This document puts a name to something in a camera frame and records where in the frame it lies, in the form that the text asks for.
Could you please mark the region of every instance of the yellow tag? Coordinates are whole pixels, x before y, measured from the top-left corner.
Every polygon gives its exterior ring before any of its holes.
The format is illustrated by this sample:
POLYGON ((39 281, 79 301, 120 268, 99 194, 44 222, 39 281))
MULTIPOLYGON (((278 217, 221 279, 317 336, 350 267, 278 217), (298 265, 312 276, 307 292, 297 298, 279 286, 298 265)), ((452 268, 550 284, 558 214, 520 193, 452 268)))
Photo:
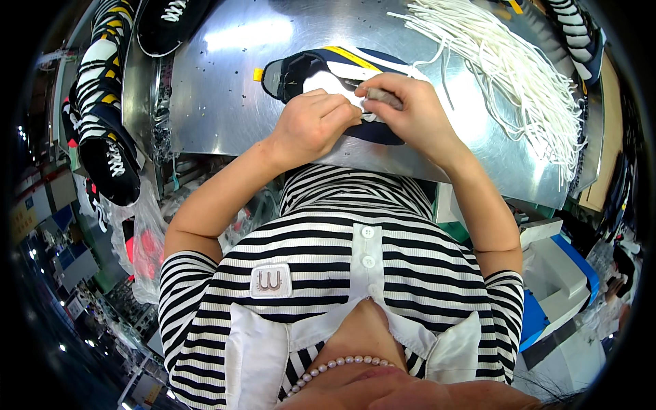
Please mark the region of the yellow tag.
POLYGON ((253 70, 253 81, 262 81, 262 73, 264 73, 264 70, 261 68, 253 70))
POLYGON ((524 11, 520 7, 520 5, 517 4, 517 2, 515 0, 510 0, 509 3, 510 3, 510 6, 512 7, 512 9, 515 10, 515 13, 524 14, 524 11))
POLYGON ((114 101, 119 101, 119 99, 116 98, 116 95, 114 94, 107 94, 107 96, 103 98, 101 101, 103 101, 105 104, 111 104, 114 101))
POLYGON ((380 70, 378 69, 378 67, 376 67, 376 66, 374 66, 374 65, 372 65, 372 64, 370 64, 370 63, 368 63, 368 62, 366 62, 365 60, 361 59, 360 57, 358 57, 358 56, 356 56, 356 55, 354 55, 354 54, 352 54, 352 53, 350 53, 350 52, 348 52, 348 51, 346 51, 346 50, 344 50, 344 49, 341 49, 341 48, 339 48, 339 47, 334 47, 334 46, 331 46, 331 45, 330 45, 330 46, 328 46, 328 47, 324 47, 324 49, 325 49, 325 50, 330 50, 330 51, 332 51, 332 52, 335 52, 335 53, 341 55, 342 57, 351 60, 352 62, 356 63, 356 64, 359 65, 360 67, 364 67, 364 68, 368 68, 368 69, 370 69, 370 70, 374 70, 374 71, 382 72, 382 71, 380 71, 380 70))

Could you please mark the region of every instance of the sign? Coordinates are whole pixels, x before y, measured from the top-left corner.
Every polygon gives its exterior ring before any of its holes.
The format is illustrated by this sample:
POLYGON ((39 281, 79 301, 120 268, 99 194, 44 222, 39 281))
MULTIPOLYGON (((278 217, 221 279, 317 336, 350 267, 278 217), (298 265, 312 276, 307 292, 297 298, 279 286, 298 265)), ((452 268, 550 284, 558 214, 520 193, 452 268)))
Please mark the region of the sign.
POLYGON ((82 312, 84 312, 84 307, 82 307, 82 304, 77 299, 77 297, 72 298, 71 301, 68 302, 68 306, 66 308, 68 309, 68 313, 71 315, 73 320, 77 319, 82 314, 82 312))
POLYGON ((17 246, 39 224, 32 197, 19 202, 9 213, 11 239, 17 246))

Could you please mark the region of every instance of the plastic bag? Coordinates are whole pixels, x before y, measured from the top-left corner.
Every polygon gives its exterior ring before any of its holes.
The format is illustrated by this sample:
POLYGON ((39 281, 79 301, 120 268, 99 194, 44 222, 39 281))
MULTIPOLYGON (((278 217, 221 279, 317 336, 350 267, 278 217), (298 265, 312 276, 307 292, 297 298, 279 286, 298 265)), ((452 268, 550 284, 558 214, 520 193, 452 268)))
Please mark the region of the plastic bag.
POLYGON ((173 192, 169 198, 164 199, 161 206, 162 218, 164 218, 164 220, 167 222, 171 222, 175 213, 178 212, 178 209, 180 209, 180 206, 182 206, 182 203, 209 177, 209 174, 199 176, 195 180, 189 181, 185 185, 181 186, 180 189, 173 192))
POLYGON ((259 190, 248 204, 239 210, 232 223, 218 237, 223 255, 225 256, 246 235, 276 219, 279 203, 280 191, 275 188, 273 182, 259 190))
POLYGON ((139 199, 128 207, 119 207, 104 199, 113 228, 112 245, 119 263, 134 275, 134 298, 139 303, 159 303, 159 275, 168 224, 162 219, 149 180, 141 178, 139 199), (130 263, 123 234, 123 221, 134 217, 133 261, 130 263))

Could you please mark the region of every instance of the metal work surface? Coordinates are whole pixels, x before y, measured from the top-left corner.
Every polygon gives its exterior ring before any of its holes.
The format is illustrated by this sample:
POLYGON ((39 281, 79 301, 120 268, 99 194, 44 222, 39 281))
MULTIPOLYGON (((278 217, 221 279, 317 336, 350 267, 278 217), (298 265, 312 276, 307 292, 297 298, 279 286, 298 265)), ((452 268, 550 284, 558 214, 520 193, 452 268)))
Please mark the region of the metal work surface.
MULTIPOLYGON (((543 49, 559 71, 573 66, 545 17, 530 2, 525 13, 477 1, 514 32, 543 49)), ((191 41, 175 55, 170 105, 171 148, 174 152, 240 155, 273 130, 284 105, 268 96, 253 70, 298 51, 327 45, 353 45, 382 51, 407 63, 429 60, 438 44, 403 27, 386 12, 405 14, 405 1, 282 1, 225 0, 212 10, 191 41)), ((560 208, 567 187, 558 189, 557 166, 539 159, 525 140, 511 141, 492 120, 474 76, 462 58, 451 55, 444 93, 441 60, 420 66, 438 92, 458 136, 469 146, 502 195, 560 208)), ((144 136, 153 66, 131 43, 123 91, 126 128, 144 136), (136 69, 134 64, 141 64, 136 69), (134 93, 139 101, 130 101, 134 93)), ((504 114, 512 115, 510 103, 504 114)), ((448 182, 444 173, 409 146, 383 146, 343 136, 318 162, 369 171, 448 182)))

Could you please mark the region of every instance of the striped shirt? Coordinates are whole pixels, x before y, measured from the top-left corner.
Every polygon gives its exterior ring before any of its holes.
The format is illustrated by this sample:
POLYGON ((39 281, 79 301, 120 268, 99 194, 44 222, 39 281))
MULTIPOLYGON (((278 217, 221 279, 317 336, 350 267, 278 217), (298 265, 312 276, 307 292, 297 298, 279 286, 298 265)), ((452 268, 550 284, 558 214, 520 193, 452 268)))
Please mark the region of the striped shirt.
MULTIPOLYGON (((166 259, 159 322, 173 391, 191 408, 226 408, 225 349, 230 305, 264 319, 296 323, 349 301, 354 225, 382 230, 382 296, 388 309, 434 335, 480 319, 476 379, 511 383, 523 313, 516 272, 483 279, 472 252, 430 220, 430 204, 411 178, 312 165, 290 178, 280 217, 242 239, 219 264, 195 251, 166 259), (257 266, 289 265, 293 293, 251 297, 257 266)), ((282 400, 326 340, 289 352, 282 400)), ((404 346, 409 373, 426 376, 426 357, 404 346)))

